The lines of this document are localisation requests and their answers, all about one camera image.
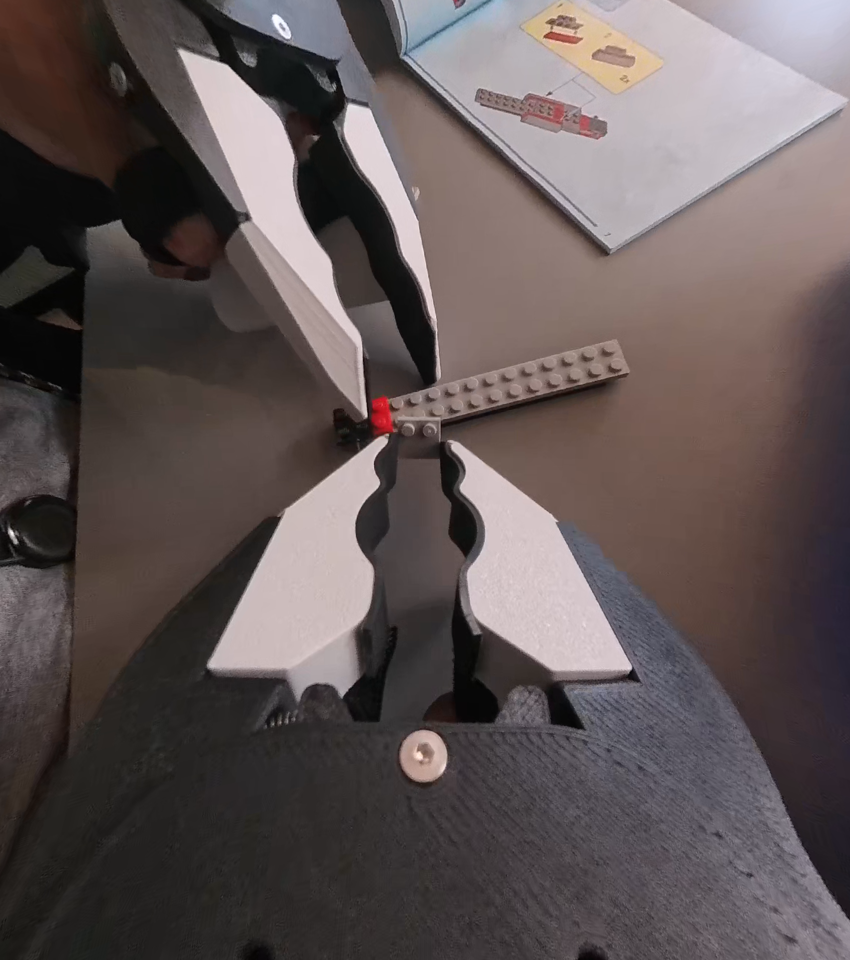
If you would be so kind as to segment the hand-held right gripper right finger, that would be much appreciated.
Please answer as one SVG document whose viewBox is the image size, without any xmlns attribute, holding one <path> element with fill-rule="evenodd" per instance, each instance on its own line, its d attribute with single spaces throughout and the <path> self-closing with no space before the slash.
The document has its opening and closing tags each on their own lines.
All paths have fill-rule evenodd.
<svg viewBox="0 0 850 960">
<path fill-rule="evenodd" d="M 555 517 L 459 441 L 443 443 L 449 536 L 462 556 L 453 697 L 491 722 L 512 690 L 617 682 L 632 664 Z"/>
</svg>

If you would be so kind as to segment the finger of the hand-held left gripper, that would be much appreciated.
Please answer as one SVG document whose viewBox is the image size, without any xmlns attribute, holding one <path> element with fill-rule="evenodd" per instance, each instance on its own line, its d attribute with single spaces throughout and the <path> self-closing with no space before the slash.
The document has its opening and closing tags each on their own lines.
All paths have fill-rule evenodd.
<svg viewBox="0 0 850 960">
<path fill-rule="evenodd" d="M 322 198 L 359 235 L 419 377 L 425 385 L 436 383 L 438 326 L 420 225 L 371 107 L 347 101 L 321 126 L 307 167 Z"/>
<path fill-rule="evenodd" d="M 180 57 L 248 213 L 212 270 L 217 317 L 236 333 L 279 330 L 336 406 L 365 420 L 362 341 L 301 209 L 282 117 L 229 66 L 188 51 Z"/>
</svg>

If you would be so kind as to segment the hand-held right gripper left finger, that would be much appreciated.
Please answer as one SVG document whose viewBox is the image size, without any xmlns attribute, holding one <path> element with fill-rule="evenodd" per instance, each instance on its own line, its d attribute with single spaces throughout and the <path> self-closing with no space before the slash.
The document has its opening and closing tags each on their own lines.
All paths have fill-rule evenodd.
<svg viewBox="0 0 850 960">
<path fill-rule="evenodd" d="M 335 689 L 353 718 L 381 718 L 396 646 L 374 554 L 389 529 L 397 437 L 377 438 L 284 510 L 207 667 L 300 697 Z"/>
</svg>

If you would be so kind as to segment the grey plate with red bricks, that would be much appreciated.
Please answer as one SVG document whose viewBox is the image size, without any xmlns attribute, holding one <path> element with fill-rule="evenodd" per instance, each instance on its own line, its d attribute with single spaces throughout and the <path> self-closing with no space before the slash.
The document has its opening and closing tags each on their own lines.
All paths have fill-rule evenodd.
<svg viewBox="0 0 850 960">
<path fill-rule="evenodd" d="M 379 396 L 371 400 L 369 417 L 362 421 L 336 409 L 335 439 L 341 448 L 361 450 L 378 438 L 396 437 L 395 420 L 409 417 L 441 418 L 444 432 L 456 424 L 603 386 L 629 374 L 619 342 L 601 342 L 421 390 Z"/>
</svg>

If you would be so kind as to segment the person's left forearm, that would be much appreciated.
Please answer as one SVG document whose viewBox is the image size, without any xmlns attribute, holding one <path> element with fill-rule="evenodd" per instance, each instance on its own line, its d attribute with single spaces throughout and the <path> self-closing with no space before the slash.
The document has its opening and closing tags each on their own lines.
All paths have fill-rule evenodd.
<svg viewBox="0 0 850 960">
<path fill-rule="evenodd" d="M 57 233 L 117 220 L 109 188 L 56 166 L 0 128 L 0 229 Z"/>
</svg>

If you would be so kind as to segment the open instruction booklet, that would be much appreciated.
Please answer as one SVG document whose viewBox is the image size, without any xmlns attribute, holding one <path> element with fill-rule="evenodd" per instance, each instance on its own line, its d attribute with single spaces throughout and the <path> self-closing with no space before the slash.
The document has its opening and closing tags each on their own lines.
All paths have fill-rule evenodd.
<svg viewBox="0 0 850 960">
<path fill-rule="evenodd" d="M 382 6 L 410 71 L 608 254 L 848 102 L 672 2 Z"/>
</svg>

